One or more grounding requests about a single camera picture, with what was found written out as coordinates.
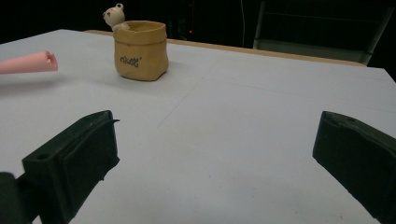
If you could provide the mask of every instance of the dark background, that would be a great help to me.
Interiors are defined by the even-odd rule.
[[[117,3],[124,4],[127,21],[165,23],[170,38],[252,48],[261,1],[243,0],[245,34],[240,0],[2,1],[0,44],[58,29],[111,31],[102,14]],[[395,6],[394,0],[269,0],[261,37],[365,50],[386,8]],[[385,68],[393,79],[395,17],[393,13],[368,63]]]

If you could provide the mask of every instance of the pink object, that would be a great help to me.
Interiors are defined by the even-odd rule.
[[[46,50],[0,62],[0,75],[57,70],[58,63],[55,55]]]

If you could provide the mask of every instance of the white table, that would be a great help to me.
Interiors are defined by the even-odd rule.
[[[58,30],[0,45],[0,60],[46,49],[59,63],[0,76],[0,171],[23,174],[86,115],[120,119],[120,163],[71,223],[378,223],[312,149],[323,110],[396,136],[385,70],[168,44],[168,72],[141,82],[118,76],[113,44]]]

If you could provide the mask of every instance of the beige fabric pot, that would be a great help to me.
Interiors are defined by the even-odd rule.
[[[130,30],[114,32],[117,72],[127,78],[157,80],[169,66],[166,26],[155,21],[127,21]]]

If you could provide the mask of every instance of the small bear head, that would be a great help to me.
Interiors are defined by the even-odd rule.
[[[118,3],[115,7],[111,7],[103,13],[103,19],[107,25],[114,25],[125,22],[125,14],[123,13],[123,4]]]

